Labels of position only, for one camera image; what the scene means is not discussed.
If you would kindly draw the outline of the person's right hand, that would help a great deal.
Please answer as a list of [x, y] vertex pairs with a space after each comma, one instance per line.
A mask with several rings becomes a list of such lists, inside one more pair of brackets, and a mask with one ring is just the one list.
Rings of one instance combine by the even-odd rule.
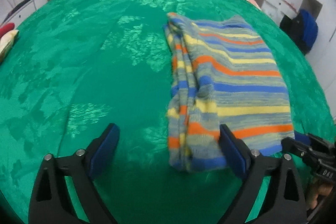
[[323, 182], [318, 178], [314, 178], [309, 187], [307, 188], [306, 193], [306, 207], [307, 209], [315, 209], [318, 205], [318, 197], [326, 197], [333, 190], [333, 184]]

